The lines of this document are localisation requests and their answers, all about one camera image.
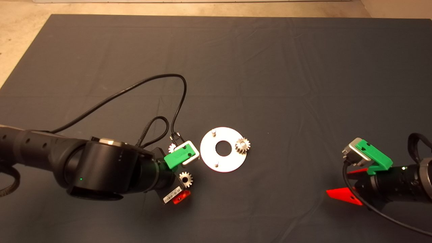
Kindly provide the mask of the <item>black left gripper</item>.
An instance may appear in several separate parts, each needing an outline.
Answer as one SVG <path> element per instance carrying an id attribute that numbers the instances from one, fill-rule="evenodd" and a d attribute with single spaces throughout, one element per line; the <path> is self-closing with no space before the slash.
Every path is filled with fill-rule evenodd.
<path id="1" fill-rule="evenodd" d="M 172 200 L 173 204 L 177 205 L 190 196 L 190 194 L 190 191 L 185 191 L 185 185 L 179 174 L 174 174 L 166 186 L 158 189 L 158 196 L 164 205 Z"/>

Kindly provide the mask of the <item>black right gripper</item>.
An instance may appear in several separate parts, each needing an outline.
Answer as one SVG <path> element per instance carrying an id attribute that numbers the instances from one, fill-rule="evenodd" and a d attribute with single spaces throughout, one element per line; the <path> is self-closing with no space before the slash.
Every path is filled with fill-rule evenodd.
<path id="1" fill-rule="evenodd" d="M 368 168 L 362 168 L 348 172 L 355 180 L 356 192 L 370 205 L 385 205 L 385 197 L 379 192 L 375 176 L 367 174 Z M 329 189 L 326 194 L 335 200 L 362 206 L 363 203 L 350 191 L 348 187 Z"/>

